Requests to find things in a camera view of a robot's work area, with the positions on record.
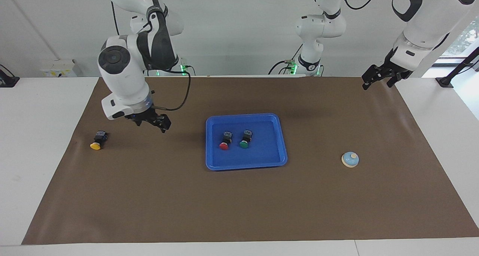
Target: green cap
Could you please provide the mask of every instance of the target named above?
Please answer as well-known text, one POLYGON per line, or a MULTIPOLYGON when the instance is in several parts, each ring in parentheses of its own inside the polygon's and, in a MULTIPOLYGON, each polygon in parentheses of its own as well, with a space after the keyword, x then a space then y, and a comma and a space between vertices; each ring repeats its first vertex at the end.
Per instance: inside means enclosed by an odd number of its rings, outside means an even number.
POLYGON ((239 142, 239 146, 244 148, 244 149, 247 149, 248 148, 248 142, 243 140, 243 141, 239 142))

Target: white table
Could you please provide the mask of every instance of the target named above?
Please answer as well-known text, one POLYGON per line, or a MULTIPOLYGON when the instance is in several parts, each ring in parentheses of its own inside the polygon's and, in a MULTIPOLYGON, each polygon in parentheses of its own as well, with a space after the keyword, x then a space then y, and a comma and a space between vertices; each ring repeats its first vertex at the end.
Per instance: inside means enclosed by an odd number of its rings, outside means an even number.
MULTIPOLYGON (((0 255, 479 255, 479 238, 19 246, 97 80, 26 78, 0 89, 0 255)), ((397 88, 479 225, 479 121, 434 79, 397 88)))

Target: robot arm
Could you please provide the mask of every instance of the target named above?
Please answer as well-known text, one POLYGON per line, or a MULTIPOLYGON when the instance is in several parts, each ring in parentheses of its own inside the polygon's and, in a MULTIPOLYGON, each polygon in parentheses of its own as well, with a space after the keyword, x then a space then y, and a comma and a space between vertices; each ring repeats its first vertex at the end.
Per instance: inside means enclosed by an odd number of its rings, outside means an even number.
MULTIPOLYGON (((137 126, 147 121, 164 133, 171 122, 168 116, 155 112, 152 92, 143 71, 171 70, 178 63, 166 25, 168 7, 161 0, 112 1, 125 10, 142 15, 147 30, 128 36, 112 36, 103 45, 98 69, 112 92, 101 101, 103 111, 110 120, 124 116, 137 126)), ((132 29, 136 18, 132 19, 132 29)))
POLYGON ((421 61, 440 46, 450 31, 472 9, 475 0, 408 0, 409 7, 400 10, 398 0, 392 0, 397 16, 406 22, 406 28, 394 43, 381 66, 371 65, 363 74, 363 88, 390 77, 392 87, 407 79, 421 61))
POLYGON ((296 33, 303 40, 302 51, 295 60, 296 73, 309 76, 319 69, 323 44, 318 40, 339 37, 346 31, 346 20, 341 15, 342 0, 316 1, 323 14, 303 16, 296 24, 296 33))

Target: blue tray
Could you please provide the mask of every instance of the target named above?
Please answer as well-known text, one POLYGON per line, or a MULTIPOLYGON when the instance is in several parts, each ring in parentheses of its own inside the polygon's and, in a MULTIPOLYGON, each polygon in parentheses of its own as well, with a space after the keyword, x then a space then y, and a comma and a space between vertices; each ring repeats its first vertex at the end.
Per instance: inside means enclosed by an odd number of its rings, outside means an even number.
POLYGON ((275 114, 212 116, 207 120, 207 167, 213 171, 283 166, 288 161, 283 132, 275 114), (240 147, 244 130, 253 132, 247 149, 240 147), (233 133, 229 150, 221 150, 223 133, 233 133))

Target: black stand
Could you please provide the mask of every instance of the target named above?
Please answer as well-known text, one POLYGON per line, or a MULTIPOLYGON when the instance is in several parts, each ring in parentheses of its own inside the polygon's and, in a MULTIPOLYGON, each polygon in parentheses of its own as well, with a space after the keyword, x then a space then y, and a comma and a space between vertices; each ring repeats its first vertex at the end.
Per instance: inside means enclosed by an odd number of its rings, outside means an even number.
POLYGON ((467 67, 469 63, 471 63, 477 56, 479 56, 479 48, 476 48, 474 51, 472 51, 471 55, 469 55, 467 58, 465 58, 460 65, 457 65, 457 67, 452 70, 446 77, 437 77, 436 81, 439 83, 439 85, 443 88, 453 88, 453 85, 451 85, 451 80, 458 74, 462 69, 467 67))
POLYGON ((20 77, 10 77, 0 70, 0 88, 13 88, 19 79, 20 77))

